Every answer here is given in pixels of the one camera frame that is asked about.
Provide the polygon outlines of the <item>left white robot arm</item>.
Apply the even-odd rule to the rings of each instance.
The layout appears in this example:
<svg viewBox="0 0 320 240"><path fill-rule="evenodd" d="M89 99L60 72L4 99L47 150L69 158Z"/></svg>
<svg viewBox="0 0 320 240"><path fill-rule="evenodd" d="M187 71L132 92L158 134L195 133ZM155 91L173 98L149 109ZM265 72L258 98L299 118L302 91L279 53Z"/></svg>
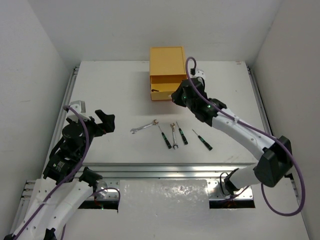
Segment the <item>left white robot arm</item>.
<svg viewBox="0 0 320 240"><path fill-rule="evenodd" d="M115 116L96 110L101 120L86 117L77 110L67 117L62 137L51 150L49 161L34 190L35 197L17 229L6 240L55 240L62 237L70 217L89 197L96 197L109 188L103 177L85 167L80 177L76 173L94 138L115 130Z"/></svg>

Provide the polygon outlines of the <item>green black screwdriver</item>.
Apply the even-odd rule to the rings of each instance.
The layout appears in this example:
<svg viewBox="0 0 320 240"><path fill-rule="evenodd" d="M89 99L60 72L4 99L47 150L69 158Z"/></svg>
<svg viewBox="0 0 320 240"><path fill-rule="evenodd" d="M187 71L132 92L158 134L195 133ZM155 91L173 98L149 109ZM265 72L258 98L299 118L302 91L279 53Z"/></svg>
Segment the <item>green black screwdriver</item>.
<svg viewBox="0 0 320 240"><path fill-rule="evenodd" d="M177 125L177 127L178 127L178 131L179 131L179 133L180 133L180 136L181 136L181 139L182 139L182 141L183 141L183 144L184 144L184 145L188 145L188 144L189 144L189 143L188 143L188 140L187 140L187 138L186 138L183 130L180 128L178 122L176 122L176 125Z"/></svg>
<svg viewBox="0 0 320 240"><path fill-rule="evenodd" d="M203 143L203 145L209 150L211 151L213 149L213 147L206 141L204 140L204 138L202 136L200 136L194 129L192 129L192 131L197 135L198 139Z"/></svg>
<svg viewBox="0 0 320 240"><path fill-rule="evenodd" d="M163 138L163 140L164 140L167 148L168 148L168 149L172 149L172 145L171 145L171 143L169 142L167 136L166 136L165 133L162 131L162 129L161 129L160 126L158 126L158 128L159 128L159 130L160 130L160 132L161 132L162 138Z"/></svg>

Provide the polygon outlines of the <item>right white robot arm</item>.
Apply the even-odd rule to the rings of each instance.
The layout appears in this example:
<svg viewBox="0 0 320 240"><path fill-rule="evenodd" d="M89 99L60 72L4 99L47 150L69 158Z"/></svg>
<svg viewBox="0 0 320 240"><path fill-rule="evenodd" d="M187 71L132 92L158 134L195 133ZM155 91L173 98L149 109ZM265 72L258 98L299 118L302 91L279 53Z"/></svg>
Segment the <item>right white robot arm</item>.
<svg viewBox="0 0 320 240"><path fill-rule="evenodd" d="M237 141L257 160L248 167L233 170L223 180L224 188L231 195L249 185L273 188L292 168L291 142L284 136L270 139L246 127L241 119L236 120L226 104L207 97L201 77L183 80L171 98L176 105L187 107L200 122Z"/></svg>

